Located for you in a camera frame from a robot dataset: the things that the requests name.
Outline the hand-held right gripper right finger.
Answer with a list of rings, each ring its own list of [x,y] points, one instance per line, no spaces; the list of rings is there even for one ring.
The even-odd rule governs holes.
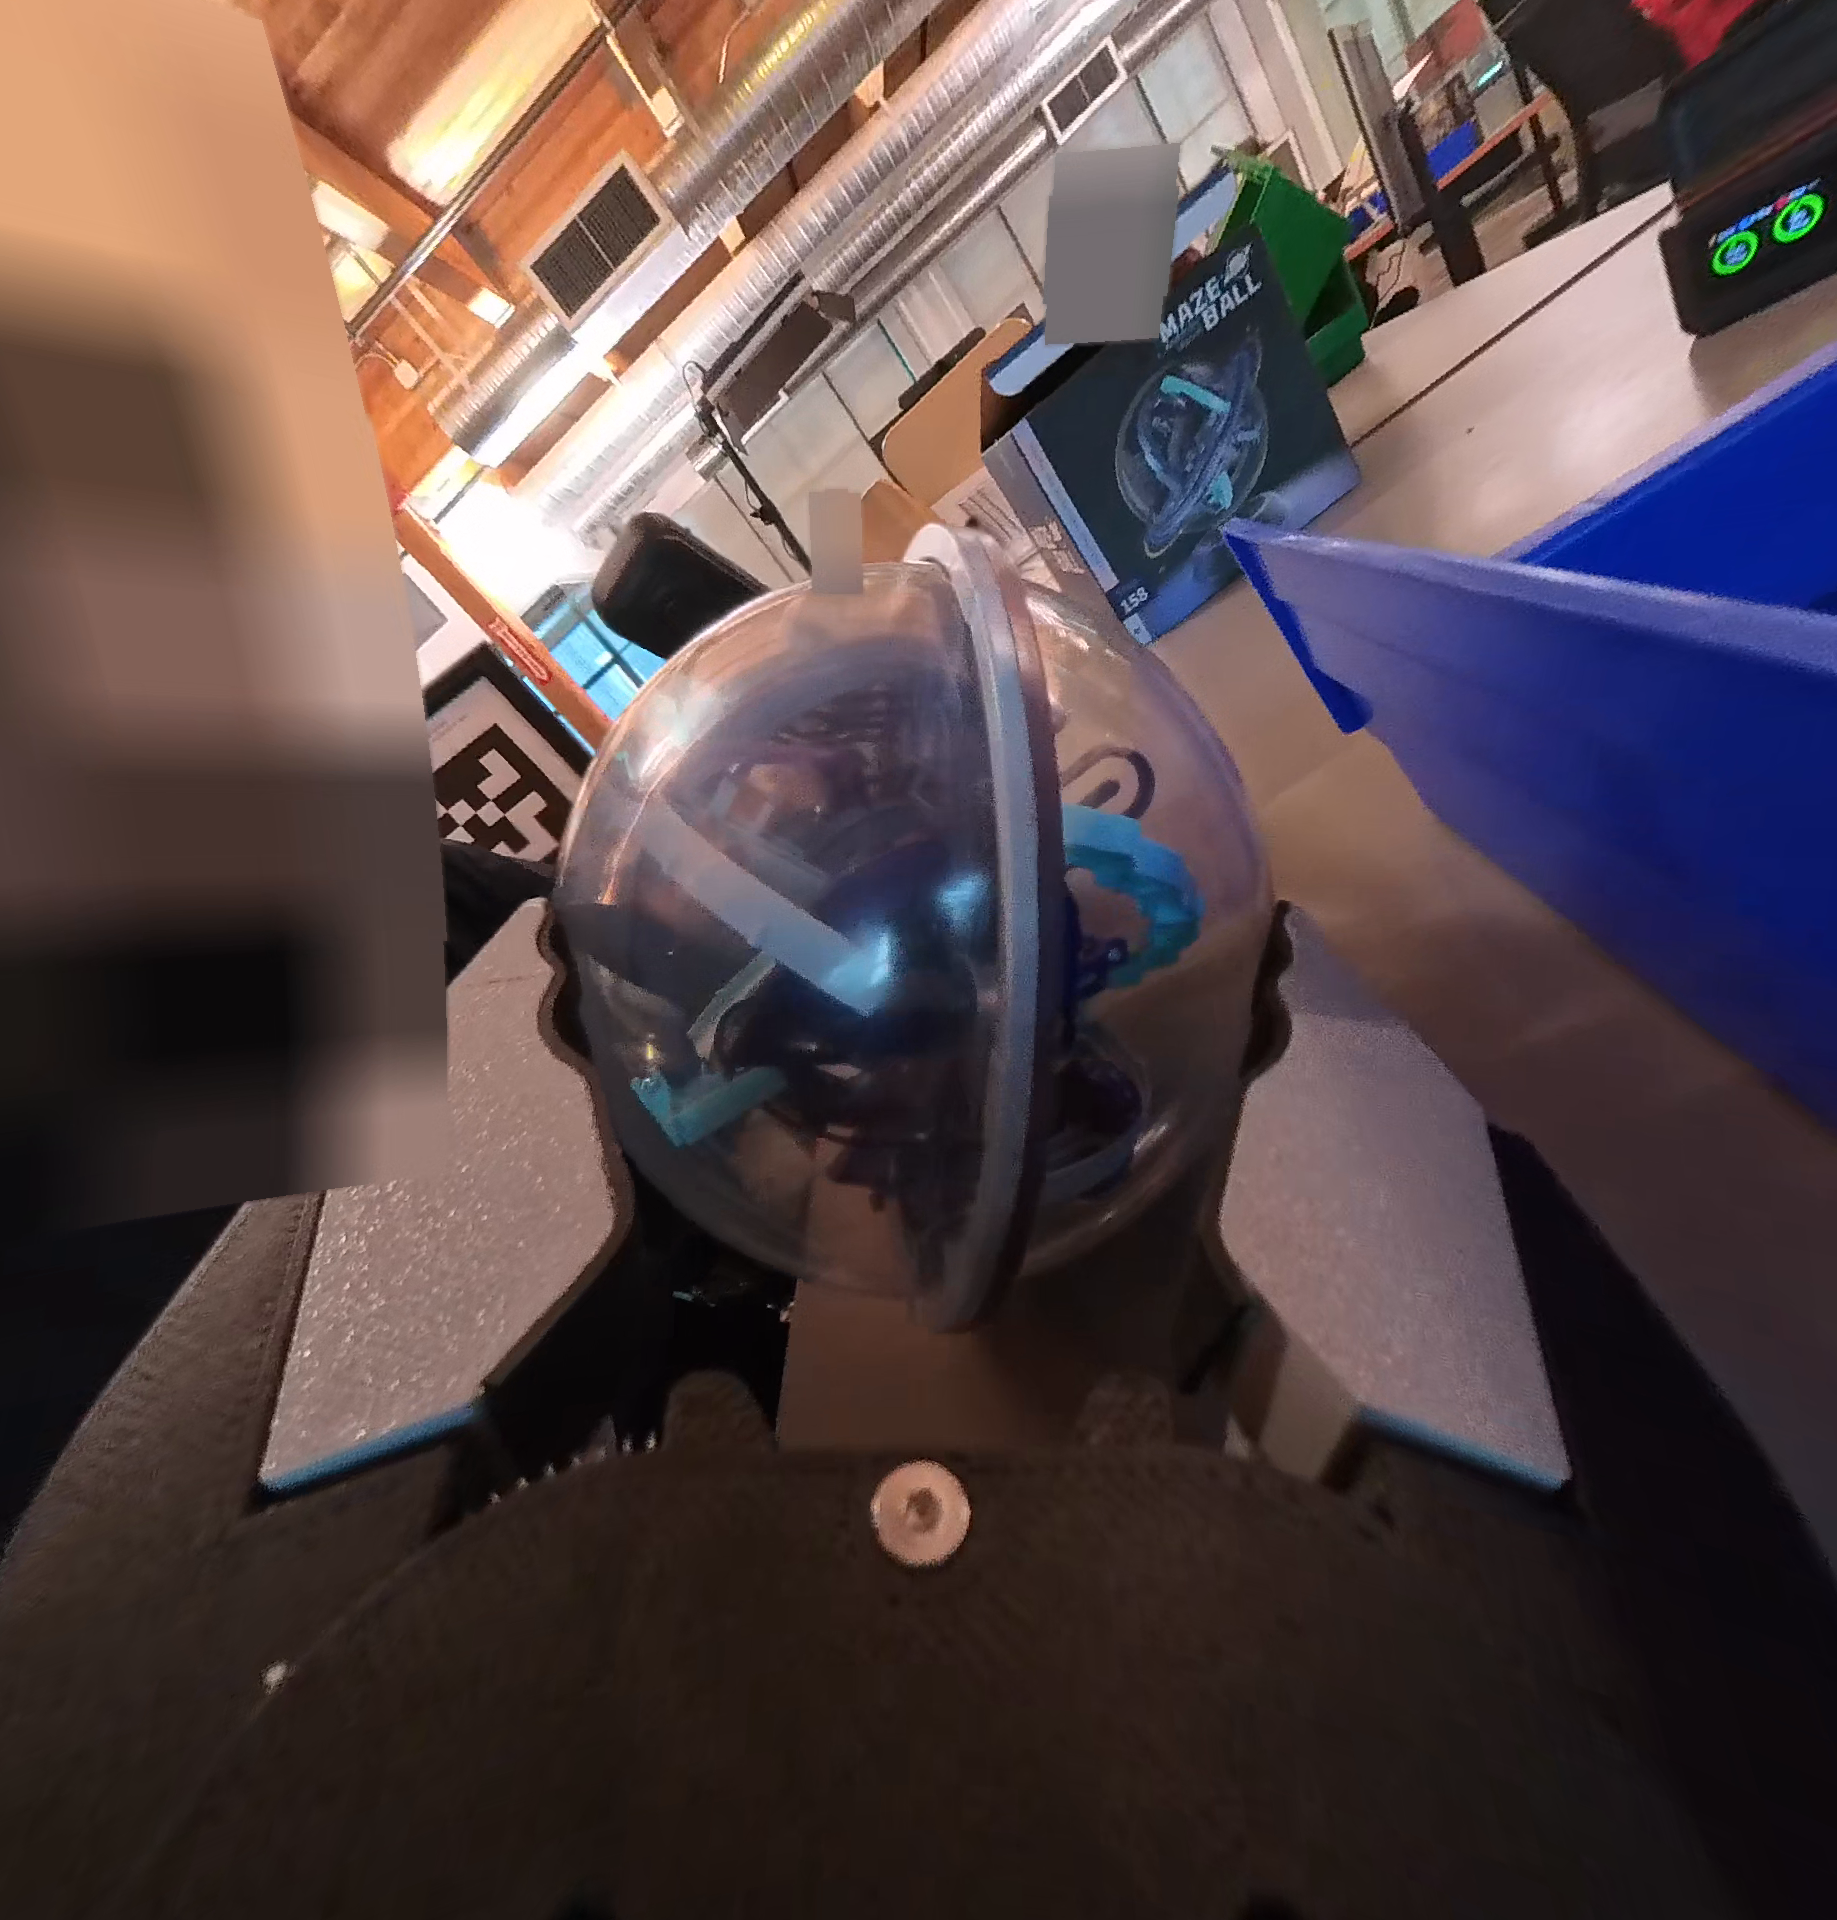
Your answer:
[[[1229,1403],[1275,1468],[1398,1442],[1572,1477],[1488,1116],[1312,913],[1281,911],[1286,1045],[1249,1083],[1212,1248],[1253,1312]]]

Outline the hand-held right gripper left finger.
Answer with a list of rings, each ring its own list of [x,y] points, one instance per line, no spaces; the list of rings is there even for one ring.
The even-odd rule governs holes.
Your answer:
[[[329,1189],[258,1465],[291,1498],[461,1428],[619,1252],[632,1194],[525,902],[448,988],[451,1164]]]

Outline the clear plastic maze ball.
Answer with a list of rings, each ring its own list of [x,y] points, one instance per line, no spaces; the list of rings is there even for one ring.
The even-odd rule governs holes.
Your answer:
[[[931,526],[677,651],[595,757],[555,917],[632,1172],[957,1331],[1229,1160],[1275,887],[1172,668]]]

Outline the dark maze ball box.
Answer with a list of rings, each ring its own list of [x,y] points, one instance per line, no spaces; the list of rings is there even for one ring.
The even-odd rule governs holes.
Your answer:
[[[1064,347],[1018,399],[986,473],[1056,583],[1144,643],[1240,579],[1229,521],[1299,532],[1362,482],[1253,224],[1180,281],[1156,339]]]

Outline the blue plastic bin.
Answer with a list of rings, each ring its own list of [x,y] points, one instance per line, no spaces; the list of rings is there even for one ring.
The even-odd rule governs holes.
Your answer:
[[[1837,1131],[1837,345],[1498,556],[1226,542],[1343,731]]]

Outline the black monitor on stand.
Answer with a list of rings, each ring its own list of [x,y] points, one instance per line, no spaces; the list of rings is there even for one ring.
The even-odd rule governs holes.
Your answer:
[[[787,385],[815,350],[852,323],[857,301],[846,291],[811,285],[796,273],[710,365],[684,367],[694,424],[736,472],[751,514],[803,569],[811,568],[811,556],[749,464],[742,437],[787,397]]]

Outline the brown cardboard sheet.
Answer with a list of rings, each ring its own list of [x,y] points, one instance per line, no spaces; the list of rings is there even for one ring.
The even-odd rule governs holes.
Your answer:
[[[981,433],[998,399],[986,385],[986,370],[1018,347],[1035,325],[1029,308],[1017,306],[998,323],[967,335],[901,401],[901,412],[882,432],[880,462],[891,482],[929,512],[939,512],[981,470]]]

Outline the ceiling air vent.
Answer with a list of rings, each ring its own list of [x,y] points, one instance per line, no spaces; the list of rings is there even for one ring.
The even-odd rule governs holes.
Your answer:
[[[632,156],[615,156],[570,212],[525,255],[525,272],[567,330],[672,230],[672,218]]]

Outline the green plastic bin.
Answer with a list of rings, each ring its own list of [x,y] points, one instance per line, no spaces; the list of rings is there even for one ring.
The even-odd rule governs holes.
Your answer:
[[[1265,156],[1234,149],[1224,159],[1236,183],[1226,224],[1208,235],[1205,254],[1256,228],[1325,385],[1364,364],[1370,323],[1357,266],[1347,257],[1349,224]]]

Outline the black device with green lights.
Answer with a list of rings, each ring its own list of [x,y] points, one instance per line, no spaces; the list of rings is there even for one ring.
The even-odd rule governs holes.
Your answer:
[[[1837,2],[1772,4],[1665,93],[1684,332],[1709,337],[1837,273]]]

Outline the silver ventilation duct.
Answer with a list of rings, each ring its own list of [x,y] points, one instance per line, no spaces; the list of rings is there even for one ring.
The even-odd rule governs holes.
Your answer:
[[[1164,4],[976,4],[939,49],[710,275],[582,413],[530,483],[563,505],[690,443],[687,364],[709,367],[790,275],[842,284],[1010,131],[1049,131],[1049,101],[1102,55],[1140,61],[1166,39]],[[432,420],[485,468],[501,465],[609,352],[700,263],[722,228],[828,116],[841,82],[916,23],[916,4],[808,4],[710,112],[641,163],[672,230],[567,330],[534,285],[441,397]]]

